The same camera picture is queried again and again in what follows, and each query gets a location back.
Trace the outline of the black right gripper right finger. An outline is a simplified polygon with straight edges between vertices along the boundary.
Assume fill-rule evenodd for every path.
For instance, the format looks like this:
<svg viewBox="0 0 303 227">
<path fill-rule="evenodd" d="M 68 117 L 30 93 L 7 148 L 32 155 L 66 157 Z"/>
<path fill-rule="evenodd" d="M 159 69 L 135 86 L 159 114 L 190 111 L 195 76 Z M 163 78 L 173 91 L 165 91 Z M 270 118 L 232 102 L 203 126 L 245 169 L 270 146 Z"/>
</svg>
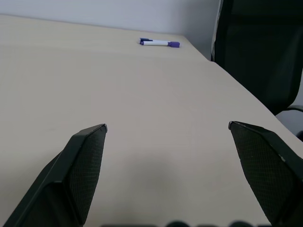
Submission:
<svg viewBox="0 0 303 227">
<path fill-rule="evenodd" d="M 277 134 L 231 121 L 246 180 L 272 227 L 303 227 L 303 159 Z"/>
</svg>

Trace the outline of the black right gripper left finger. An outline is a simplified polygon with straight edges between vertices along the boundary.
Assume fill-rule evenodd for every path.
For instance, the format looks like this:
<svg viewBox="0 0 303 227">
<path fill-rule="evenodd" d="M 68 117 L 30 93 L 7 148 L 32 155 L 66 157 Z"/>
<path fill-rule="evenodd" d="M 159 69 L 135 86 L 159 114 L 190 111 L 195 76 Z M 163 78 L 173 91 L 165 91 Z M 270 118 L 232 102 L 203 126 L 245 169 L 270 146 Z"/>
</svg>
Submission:
<svg viewBox="0 0 303 227">
<path fill-rule="evenodd" d="M 107 125 L 74 134 L 40 172 L 3 227 L 83 227 L 98 184 Z"/>
</svg>

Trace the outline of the black mesh office chair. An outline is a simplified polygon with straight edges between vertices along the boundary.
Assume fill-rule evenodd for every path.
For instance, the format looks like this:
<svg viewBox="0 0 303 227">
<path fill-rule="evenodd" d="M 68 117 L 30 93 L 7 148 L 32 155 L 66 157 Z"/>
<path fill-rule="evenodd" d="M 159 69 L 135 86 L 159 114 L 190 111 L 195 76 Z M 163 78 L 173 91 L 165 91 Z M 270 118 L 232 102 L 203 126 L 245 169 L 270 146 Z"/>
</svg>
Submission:
<svg viewBox="0 0 303 227">
<path fill-rule="evenodd" d="M 272 114 L 303 113 L 303 0 L 219 0 L 211 61 Z"/>
</svg>

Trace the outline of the white marker with purple cap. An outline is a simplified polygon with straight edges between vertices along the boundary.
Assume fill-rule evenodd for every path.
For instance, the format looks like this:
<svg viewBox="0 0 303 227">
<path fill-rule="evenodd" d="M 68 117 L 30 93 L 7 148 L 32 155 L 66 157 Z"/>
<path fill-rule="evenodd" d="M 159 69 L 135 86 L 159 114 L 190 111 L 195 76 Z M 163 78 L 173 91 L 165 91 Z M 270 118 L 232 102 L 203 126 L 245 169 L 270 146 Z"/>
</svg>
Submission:
<svg viewBox="0 0 303 227">
<path fill-rule="evenodd" d="M 139 38 L 138 44 L 143 46 L 167 46 L 172 48 L 179 48 L 180 42 L 173 42 L 173 41 L 163 41 L 163 40 L 155 40 L 155 39 L 148 39 L 148 38 Z"/>
</svg>

